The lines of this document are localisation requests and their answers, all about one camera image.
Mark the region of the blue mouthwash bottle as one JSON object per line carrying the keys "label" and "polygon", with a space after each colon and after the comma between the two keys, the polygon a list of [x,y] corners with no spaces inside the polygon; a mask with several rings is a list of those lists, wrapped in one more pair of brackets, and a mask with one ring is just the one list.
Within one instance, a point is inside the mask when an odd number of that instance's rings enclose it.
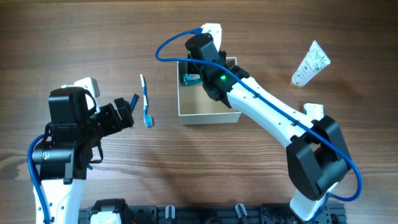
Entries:
{"label": "blue mouthwash bottle", "polygon": [[182,78],[182,83],[186,86],[196,85],[201,83],[199,74],[185,73]]}

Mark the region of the blue disposable razor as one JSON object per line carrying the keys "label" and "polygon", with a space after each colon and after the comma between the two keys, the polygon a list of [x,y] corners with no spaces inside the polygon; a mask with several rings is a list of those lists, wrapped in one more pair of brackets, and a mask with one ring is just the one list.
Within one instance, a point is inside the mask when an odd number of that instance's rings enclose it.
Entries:
{"label": "blue disposable razor", "polygon": [[130,102],[130,112],[133,112],[134,107],[135,107],[138,99],[139,99],[139,95],[138,94],[134,94],[134,96],[132,97],[132,100]]}

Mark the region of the blue white toothbrush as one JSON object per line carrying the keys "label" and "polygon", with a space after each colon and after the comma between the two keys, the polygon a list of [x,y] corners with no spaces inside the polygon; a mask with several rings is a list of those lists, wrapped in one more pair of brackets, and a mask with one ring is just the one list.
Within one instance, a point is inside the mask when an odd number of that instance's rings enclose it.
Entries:
{"label": "blue white toothbrush", "polygon": [[143,74],[140,74],[140,81],[141,81],[142,94],[143,94],[144,124],[148,128],[148,127],[153,126],[153,119],[152,119],[152,116],[147,113],[148,112],[147,88],[146,88],[146,81],[145,81]]}

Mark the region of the white lotion tube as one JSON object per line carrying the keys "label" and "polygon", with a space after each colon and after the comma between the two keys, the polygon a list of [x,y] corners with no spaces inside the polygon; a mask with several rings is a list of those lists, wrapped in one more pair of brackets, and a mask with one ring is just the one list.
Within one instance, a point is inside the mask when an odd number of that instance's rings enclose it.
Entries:
{"label": "white lotion tube", "polygon": [[331,64],[330,59],[319,46],[318,42],[314,40],[304,56],[301,64],[292,75],[290,84],[295,88],[305,86],[312,78],[314,78],[325,67]]}

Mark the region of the green white soap bar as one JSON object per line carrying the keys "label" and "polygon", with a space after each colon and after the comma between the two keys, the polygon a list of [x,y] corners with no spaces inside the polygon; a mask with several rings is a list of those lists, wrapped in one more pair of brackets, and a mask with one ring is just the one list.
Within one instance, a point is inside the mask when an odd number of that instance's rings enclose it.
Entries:
{"label": "green white soap bar", "polygon": [[315,120],[321,120],[324,117],[324,107],[321,104],[305,103],[303,109],[306,115]]}

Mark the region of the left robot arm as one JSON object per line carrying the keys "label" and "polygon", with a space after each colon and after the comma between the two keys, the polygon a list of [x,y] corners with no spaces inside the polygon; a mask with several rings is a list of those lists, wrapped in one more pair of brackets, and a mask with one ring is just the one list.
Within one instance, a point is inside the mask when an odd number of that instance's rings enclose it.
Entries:
{"label": "left robot arm", "polygon": [[78,223],[87,171],[103,158],[103,137],[134,124],[124,98],[88,107],[89,90],[70,86],[51,91],[51,120],[29,146],[28,169],[35,191],[37,223]]}

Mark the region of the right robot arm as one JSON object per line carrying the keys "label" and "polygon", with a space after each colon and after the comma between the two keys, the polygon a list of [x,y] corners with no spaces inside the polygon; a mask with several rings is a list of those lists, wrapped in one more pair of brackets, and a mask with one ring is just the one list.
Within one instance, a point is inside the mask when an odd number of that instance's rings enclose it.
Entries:
{"label": "right robot arm", "polygon": [[316,120],[294,110],[243,68],[228,67],[209,33],[194,35],[185,47],[206,94],[249,116],[285,148],[289,178],[296,188],[289,207],[302,221],[316,222],[332,189],[355,169],[338,123],[329,116]]}

